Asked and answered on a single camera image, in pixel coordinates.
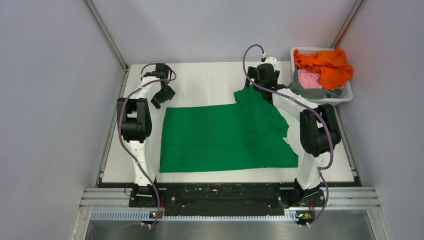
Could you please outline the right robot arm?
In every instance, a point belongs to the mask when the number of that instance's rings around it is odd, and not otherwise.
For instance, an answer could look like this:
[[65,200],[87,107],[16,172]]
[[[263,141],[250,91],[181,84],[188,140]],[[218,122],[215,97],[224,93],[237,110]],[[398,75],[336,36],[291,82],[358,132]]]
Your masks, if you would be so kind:
[[245,87],[261,93],[266,101],[293,117],[298,126],[289,130],[289,140],[301,152],[298,176],[294,189],[279,196],[282,207],[311,207],[327,200],[321,189],[326,181],[323,171],[334,162],[334,150],[342,140],[335,109],[330,104],[317,105],[277,83],[279,71],[271,63],[243,68]]

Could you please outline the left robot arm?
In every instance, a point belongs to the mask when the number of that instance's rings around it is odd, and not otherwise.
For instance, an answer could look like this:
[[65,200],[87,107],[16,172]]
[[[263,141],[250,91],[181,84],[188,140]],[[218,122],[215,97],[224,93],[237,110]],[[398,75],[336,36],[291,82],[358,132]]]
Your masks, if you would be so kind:
[[131,208],[161,207],[156,173],[149,159],[148,139],[153,133],[151,109],[160,110],[163,103],[173,99],[176,93],[170,82],[176,80],[177,74],[165,63],[153,66],[155,69],[150,72],[142,68],[140,85],[116,103],[118,139],[134,166]]

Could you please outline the green t shirt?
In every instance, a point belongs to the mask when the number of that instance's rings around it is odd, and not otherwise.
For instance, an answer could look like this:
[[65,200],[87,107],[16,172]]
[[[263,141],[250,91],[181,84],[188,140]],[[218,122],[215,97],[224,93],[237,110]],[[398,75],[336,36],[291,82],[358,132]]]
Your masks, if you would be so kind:
[[203,173],[297,168],[287,143],[289,124],[252,88],[234,93],[234,104],[170,107],[165,112],[161,173]]

